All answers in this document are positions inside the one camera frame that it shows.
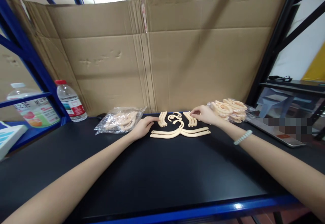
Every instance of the clear plastic bag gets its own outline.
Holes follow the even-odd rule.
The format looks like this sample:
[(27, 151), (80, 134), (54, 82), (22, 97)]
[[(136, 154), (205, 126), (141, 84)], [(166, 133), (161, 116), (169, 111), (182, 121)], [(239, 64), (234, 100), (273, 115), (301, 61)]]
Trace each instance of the clear plastic bag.
[(141, 119), (146, 108), (114, 107), (98, 123), (94, 130), (99, 133), (123, 134), (132, 131)]
[(209, 102), (208, 106), (213, 112), (224, 120), (242, 123), (246, 121), (247, 114), (255, 111), (254, 108), (234, 99)]

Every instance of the bottle cap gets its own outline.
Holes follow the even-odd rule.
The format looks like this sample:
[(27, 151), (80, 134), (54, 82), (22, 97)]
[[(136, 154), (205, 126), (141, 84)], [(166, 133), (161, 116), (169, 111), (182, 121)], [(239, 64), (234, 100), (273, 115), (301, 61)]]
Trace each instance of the bottle cap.
[(10, 85), (13, 88), (19, 88), (19, 87), (25, 87), (26, 86), (24, 83), (11, 83)]
[(67, 84), (66, 80), (55, 80), (54, 82), (55, 82), (56, 85)]

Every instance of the blue table edge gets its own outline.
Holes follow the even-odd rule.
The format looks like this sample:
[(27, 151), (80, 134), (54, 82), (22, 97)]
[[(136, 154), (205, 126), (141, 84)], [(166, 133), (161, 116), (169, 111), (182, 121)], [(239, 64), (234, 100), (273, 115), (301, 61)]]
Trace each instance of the blue table edge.
[(273, 198), (259, 197), (251, 200), (213, 205), (208, 207), (166, 212), (166, 213), (160, 213), (155, 215), (139, 216), (133, 218), (126, 218), (126, 219), (110, 220), (110, 221), (103, 221), (103, 222), (96, 222), (96, 223), (97, 224), (158, 223), (158, 222), (168, 222), (168, 221), (176, 221), (182, 219), (198, 218), (198, 217), (211, 216), (211, 215), (218, 215), (219, 217), (223, 217), (223, 219), (231, 219), (236, 216), (243, 217), (243, 216), (254, 215), (256, 214), (254, 213), (254, 210), (256, 209), (272, 208), (272, 207), (279, 208), (279, 206), (289, 206), (289, 205), (296, 206), (297, 204), (301, 204), (301, 203), (292, 195), (278, 196)]

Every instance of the white bracelet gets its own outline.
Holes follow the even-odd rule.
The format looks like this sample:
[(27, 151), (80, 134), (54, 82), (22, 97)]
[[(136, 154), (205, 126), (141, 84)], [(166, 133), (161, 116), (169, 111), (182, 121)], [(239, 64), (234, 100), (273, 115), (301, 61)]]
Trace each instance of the white bracelet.
[(247, 130), (247, 132), (240, 138), (240, 139), (238, 139), (238, 140), (236, 140), (235, 142), (234, 142), (234, 145), (238, 145), (238, 144), (240, 144), (241, 143), (241, 141), (243, 141), (244, 139), (246, 139), (249, 135), (251, 135), (252, 134), (252, 130)]

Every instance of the black table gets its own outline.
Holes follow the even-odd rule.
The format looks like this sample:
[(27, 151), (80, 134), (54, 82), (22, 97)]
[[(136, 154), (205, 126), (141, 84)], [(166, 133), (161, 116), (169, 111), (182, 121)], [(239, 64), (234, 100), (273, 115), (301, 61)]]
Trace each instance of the black table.
[[(95, 118), (68, 123), (0, 163), (0, 222), (65, 172), (123, 136), (95, 136), (97, 123)], [(153, 139), (148, 134), (133, 143), (96, 181), (67, 222), (93, 223), (288, 195), (228, 135), (202, 122), (196, 128), (204, 126), (210, 135)], [(288, 148), (248, 123), (239, 126), (325, 173), (324, 152), (309, 146)], [(177, 127), (168, 123), (161, 129), (155, 124), (152, 129)], [(186, 124), (185, 129), (194, 128)]]

